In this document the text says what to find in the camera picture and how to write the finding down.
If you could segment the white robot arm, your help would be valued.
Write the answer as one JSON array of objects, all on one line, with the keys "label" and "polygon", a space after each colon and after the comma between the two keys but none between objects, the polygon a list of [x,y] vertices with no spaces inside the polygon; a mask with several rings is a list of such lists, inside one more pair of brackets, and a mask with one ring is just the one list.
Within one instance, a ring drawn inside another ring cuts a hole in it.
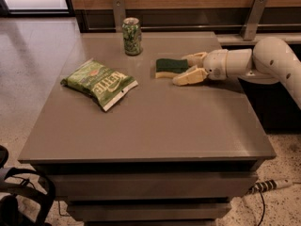
[{"label": "white robot arm", "polygon": [[301,61],[282,39],[269,37],[253,49],[219,49],[186,57],[193,65],[172,79],[176,86],[238,77],[255,84],[280,82],[301,108]]}]

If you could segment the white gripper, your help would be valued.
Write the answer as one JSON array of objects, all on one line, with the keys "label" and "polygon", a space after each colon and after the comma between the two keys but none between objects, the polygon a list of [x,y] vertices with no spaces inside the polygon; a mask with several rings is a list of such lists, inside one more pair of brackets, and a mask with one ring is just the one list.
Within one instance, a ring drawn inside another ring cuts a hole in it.
[{"label": "white gripper", "polygon": [[227,49],[219,49],[208,55],[206,52],[199,52],[183,56],[182,59],[186,59],[191,68],[175,76],[172,83],[176,86],[192,85],[204,81],[207,76],[211,80],[225,80],[227,55]]}]

